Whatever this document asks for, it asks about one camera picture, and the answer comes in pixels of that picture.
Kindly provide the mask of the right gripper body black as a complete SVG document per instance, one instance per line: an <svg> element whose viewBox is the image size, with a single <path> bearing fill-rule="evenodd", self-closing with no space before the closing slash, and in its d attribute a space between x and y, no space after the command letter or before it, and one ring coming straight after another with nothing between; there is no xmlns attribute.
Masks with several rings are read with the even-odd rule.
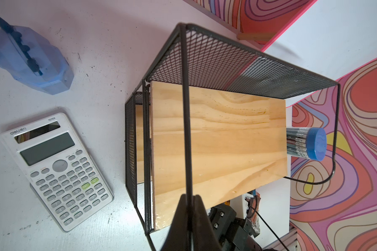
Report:
<svg viewBox="0 0 377 251"><path fill-rule="evenodd" d="M223 251L260 251L253 239L255 231L249 219L236 217L236 211L225 204L210 209L208 218Z"/></svg>

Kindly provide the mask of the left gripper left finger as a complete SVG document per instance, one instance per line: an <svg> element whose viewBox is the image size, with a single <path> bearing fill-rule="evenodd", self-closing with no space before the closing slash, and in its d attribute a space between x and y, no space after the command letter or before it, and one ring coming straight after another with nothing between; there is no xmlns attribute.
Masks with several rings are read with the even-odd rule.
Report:
<svg viewBox="0 0 377 251"><path fill-rule="evenodd" d="M186 194L181 195L162 251L188 251L188 214Z"/></svg>

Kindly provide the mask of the orange black tea bag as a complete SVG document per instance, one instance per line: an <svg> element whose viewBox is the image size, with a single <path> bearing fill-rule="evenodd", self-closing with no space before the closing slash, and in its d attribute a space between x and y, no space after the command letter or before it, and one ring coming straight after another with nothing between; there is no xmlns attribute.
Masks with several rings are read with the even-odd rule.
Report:
<svg viewBox="0 0 377 251"><path fill-rule="evenodd" d="M251 213L250 213L250 219L252 221L252 227L256 233L256 235L260 234L260 223L259 223L259 217L258 217L258 211L259 211L259 202L260 202L260 195L258 192L255 192L252 203L251 203Z"/></svg>

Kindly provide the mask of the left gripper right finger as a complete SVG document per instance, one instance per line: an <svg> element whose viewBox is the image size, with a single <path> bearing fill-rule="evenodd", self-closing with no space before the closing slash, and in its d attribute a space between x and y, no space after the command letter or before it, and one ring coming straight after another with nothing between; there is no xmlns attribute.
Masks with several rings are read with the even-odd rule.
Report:
<svg viewBox="0 0 377 251"><path fill-rule="evenodd" d="M195 195L193 199L192 236L194 251L221 250L203 200L199 195Z"/></svg>

